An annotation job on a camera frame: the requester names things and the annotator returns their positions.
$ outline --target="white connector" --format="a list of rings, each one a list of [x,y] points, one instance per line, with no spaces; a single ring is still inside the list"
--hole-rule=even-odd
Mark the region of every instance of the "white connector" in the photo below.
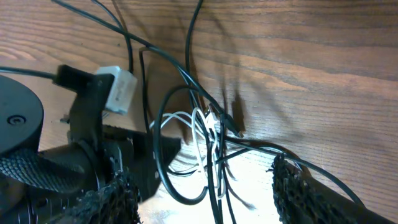
[[[206,116],[206,126],[208,126],[210,129],[214,129],[214,131],[216,131],[216,125],[220,123],[220,121],[217,118],[216,113],[214,112],[210,112],[207,116]]]
[[[115,113],[127,114],[132,97],[136,91],[137,78],[119,66],[101,67],[97,70],[96,74],[112,74],[114,76],[105,108]]]

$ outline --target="electrical connector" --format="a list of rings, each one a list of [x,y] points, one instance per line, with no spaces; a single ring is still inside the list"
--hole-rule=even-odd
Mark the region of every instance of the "electrical connector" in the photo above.
[[[215,129],[216,125],[220,123],[220,121],[217,118],[217,115],[214,112],[210,112],[206,116],[205,122],[206,122],[206,126],[208,126],[210,129]]]
[[[127,114],[130,102],[136,91],[137,78],[119,66],[101,67],[96,74],[112,74],[114,76],[105,108],[115,113]]]
[[[241,132],[241,129],[238,127],[238,125],[236,125],[231,115],[223,114],[221,115],[221,117],[224,121],[224,125],[228,128],[228,130],[232,131],[232,133],[234,133],[236,137],[243,138],[243,133]]]

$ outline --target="black mesh fabric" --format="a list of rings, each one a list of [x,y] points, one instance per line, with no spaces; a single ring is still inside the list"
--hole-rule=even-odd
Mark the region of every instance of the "black mesh fabric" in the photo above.
[[[98,191],[89,191],[80,203],[50,223],[141,223],[138,215],[139,191],[131,173],[119,172]]]
[[[339,208],[326,201],[324,196],[305,180],[302,180],[301,174],[294,174],[288,169],[283,154],[275,157],[272,168],[274,202],[283,224],[356,223],[355,220],[346,217]]]
[[[27,185],[60,193],[79,189],[79,167],[65,166],[40,157],[31,149],[19,149],[0,157],[0,172]]]

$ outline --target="wood grain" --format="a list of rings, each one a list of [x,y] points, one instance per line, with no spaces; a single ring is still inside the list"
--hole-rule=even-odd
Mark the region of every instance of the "wood grain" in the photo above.
[[[68,1],[110,21],[90,1]],[[103,1],[112,8],[111,1]],[[129,30],[183,61],[194,0],[116,0]],[[205,1],[192,40],[193,74],[244,126],[245,136],[272,141],[335,174],[365,205],[398,222],[398,2]],[[140,77],[133,42],[136,75]],[[0,65],[48,72],[66,63],[92,72],[127,67],[121,35],[49,0],[0,1]],[[174,68],[146,54],[150,108],[182,83]],[[47,80],[10,75],[34,90],[45,107],[41,149],[65,144],[67,126],[56,122],[74,94]],[[168,110],[187,110],[174,98]],[[128,116],[107,123],[144,130],[137,91]],[[193,164],[189,130],[171,124],[165,134],[187,146],[173,166]],[[272,199],[272,158],[250,152],[230,161],[238,223],[278,223]],[[324,177],[323,183],[338,190]],[[200,192],[198,176],[172,178],[184,195]],[[163,187],[141,205],[145,223],[213,223],[208,198],[188,207]],[[231,223],[227,209],[226,223]]]

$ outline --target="black plastic bracket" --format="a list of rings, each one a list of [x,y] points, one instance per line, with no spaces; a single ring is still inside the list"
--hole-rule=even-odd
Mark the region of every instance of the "black plastic bracket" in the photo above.
[[[102,111],[105,109],[114,76],[93,75],[68,65],[58,68],[54,84],[77,93],[69,112],[73,142],[87,142],[95,151],[102,147]]]

